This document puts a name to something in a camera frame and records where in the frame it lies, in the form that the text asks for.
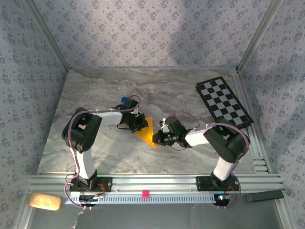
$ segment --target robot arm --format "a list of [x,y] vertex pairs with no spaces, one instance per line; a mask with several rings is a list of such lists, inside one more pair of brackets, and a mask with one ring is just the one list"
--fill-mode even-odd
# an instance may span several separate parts
[[[231,125],[224,118],[219,123]],[[227,127],[212,126],[202,130],[186,130],[175,117],[163,119],[161,129],[153,136],[153,142],[171,146],[177,142],[181,147],[194,147],[201,144],[211,144],[219,155],[218,163],[211,174],[211,181],[217,188],[221,187],[230,177],[237,159],[246,149],[244,138],[235,130]]]
[[[78,182],[88,190],[92,190],[96,185],[97,172],[93,164],[91,147],[99,128],[109,125],[126,124],[132,132],[135,132],[148,126],[144,114],[141,114],[138,108],[130,112],[123,111],[135,107],[138,104],[137,101],[124,97],[122,98],[122,102],[123,104],[109,109],[109,111],[122,110],[122,112],[85,113],[76,117],[72,124],[71,143],[74,150],[76,150],[76,157],[80,166]],[[72,118],[82,111],[87,110],[81,107],[78,108]],[[68,128],[72,118],[67,123],[61,135],[69,147]]]

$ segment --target patterned wallpaper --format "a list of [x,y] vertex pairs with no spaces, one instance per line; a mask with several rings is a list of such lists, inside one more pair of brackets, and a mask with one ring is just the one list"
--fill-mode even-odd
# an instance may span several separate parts
[[36,0],[71,68],[236,66],[270,0]]
[[305,3],[284,1],[242,73],[266,150],[305,228]]
[[35,174],[65,75],[21,0],[0,1],[0,228]]

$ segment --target beige sponge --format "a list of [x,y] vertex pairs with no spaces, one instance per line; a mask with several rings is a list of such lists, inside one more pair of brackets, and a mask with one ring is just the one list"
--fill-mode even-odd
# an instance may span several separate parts
[[27,204],[29,206],[51,211],[60,209],[62,202],[62,197],[39,192],[30,193],[27,199]]

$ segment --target pink cube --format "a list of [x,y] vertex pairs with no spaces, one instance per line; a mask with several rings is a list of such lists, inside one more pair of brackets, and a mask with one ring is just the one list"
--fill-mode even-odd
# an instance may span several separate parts
[[149,198],[149,190],[142,191],[142,198]]

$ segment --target checkerboard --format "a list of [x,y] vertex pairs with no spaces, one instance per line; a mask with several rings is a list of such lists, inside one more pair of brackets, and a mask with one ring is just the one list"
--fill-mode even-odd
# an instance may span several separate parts
[[224,117],[239,129],[253,123],[223,77],[198,83],[196,89],[215,121]]

